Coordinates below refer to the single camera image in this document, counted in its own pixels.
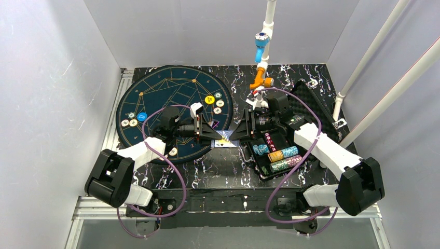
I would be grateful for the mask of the boxed deck of playing cards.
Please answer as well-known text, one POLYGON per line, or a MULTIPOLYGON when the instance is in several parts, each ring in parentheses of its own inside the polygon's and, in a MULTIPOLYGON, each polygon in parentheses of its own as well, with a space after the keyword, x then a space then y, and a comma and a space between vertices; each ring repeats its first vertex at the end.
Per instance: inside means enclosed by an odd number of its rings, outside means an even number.
POLYGON ((230 139, 233 130, 219 130, 217 132, 222 136, 222 138, 219 140, 213 140, 211 142, 211 148, 236 148, 239 146, 238 140, 230 139))

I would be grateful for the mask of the red and white poker chip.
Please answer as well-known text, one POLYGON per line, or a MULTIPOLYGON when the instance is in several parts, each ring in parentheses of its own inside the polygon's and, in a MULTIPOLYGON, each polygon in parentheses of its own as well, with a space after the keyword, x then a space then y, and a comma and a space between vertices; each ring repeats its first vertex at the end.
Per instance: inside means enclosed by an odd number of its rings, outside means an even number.
POLYGON ((216 107, 213 109, 214 114, 218 115, 222 113, 222 109, 220 107, 216 107))

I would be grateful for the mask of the yellow poker chip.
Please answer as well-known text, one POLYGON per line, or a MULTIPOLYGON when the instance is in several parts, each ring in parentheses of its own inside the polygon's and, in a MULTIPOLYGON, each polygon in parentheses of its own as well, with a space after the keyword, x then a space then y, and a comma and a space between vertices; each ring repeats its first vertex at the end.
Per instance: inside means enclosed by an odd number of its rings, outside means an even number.
POLYGON ((172 148, 171 150, 170 150, 170 152, 169 152, 169 155, 170 156, 176 156, 177 155, 177 152, 178 152, 178 150, 177 150, 177 148, 172 148))
POLYGON ((223 107, 224 105, 225 105, 225 103, 224 103, 223 100, 217 100, 217 101, 216 101, 216 106, 217 106, 217 107, 223 107))
POLYGON ((135 126, 137 126, 138 125, 138 121, 136 120, 136 119, 131 119, 130 121, 129 121, 129 126, 131 126, 131 127, 135 127, 135 126))

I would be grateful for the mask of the blue small blind button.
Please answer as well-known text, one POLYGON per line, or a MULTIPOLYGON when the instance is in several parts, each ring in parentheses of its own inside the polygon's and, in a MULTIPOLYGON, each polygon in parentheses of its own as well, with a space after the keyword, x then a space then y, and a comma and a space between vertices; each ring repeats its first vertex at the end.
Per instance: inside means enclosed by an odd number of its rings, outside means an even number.
POLYGON ((136 119, 139 122, 144 122, 147 119, 148 115, 145 112, 140 112, 137 114, 136 119))

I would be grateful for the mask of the yellow big blind button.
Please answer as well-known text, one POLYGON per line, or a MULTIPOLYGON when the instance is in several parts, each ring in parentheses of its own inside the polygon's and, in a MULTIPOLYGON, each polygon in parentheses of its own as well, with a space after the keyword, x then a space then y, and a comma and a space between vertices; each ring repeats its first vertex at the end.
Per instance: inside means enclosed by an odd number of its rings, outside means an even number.
POLYGON ((214 96, 212 96, 212 95, 207 95, 205 98, 204 98, 204 101, 205 101, 205 103, 206 104, 214 104, 215 103, 215 101, 216 101, 216 98, 214 97, 214 96))

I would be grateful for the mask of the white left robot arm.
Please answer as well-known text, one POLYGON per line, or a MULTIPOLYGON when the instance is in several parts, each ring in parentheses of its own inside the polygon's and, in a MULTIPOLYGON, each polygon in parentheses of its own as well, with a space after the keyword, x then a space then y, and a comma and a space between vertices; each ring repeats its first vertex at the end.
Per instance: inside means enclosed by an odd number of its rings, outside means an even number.
POLYGON ((191 122, 181 122, 180 112, 184 108, 184 105, 171 105, 158 110, 159 125, 141 142, 118 151, 102 150, 86 180, 85 193, 114 208, 123 204, 148 206, 154 194, 132 183, 135 170, 155 159, 172 165, 169 156, 177 138, 194 139, 196 143, 208 146, 212 141, 222 139, 202 115, 201 103, 188 107, 191 122))

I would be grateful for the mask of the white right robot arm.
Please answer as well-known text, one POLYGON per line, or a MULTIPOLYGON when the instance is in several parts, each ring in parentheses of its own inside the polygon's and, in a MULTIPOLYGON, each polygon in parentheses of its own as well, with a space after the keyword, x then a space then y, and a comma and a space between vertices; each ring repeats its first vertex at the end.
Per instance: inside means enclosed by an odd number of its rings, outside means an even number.
POLYGON ((337 185, 313 185, 296 194, 296 206, 307 210, 315 206, 342 208, 347 214, 356 216, 385 197, 385 190, 378 161, 369 157, 363 159, 355 155, 322 132, 322 123, 313 110, 300 98, 297 101, 315 118, 317 123, 305 122, 298 126, 289 121, 293 119, 288 103, 294 95, 279 90, 275 97, 267 97, 269 114, 255 116, 250 110, 230 136, 231 140, 247 142, 256 139, 260 132, 277 128, 284 136, 293 131, 293 142, 306 149, 301 160, 295 164, 288 175, 307 159, 316 157, 338 178, 337 185))

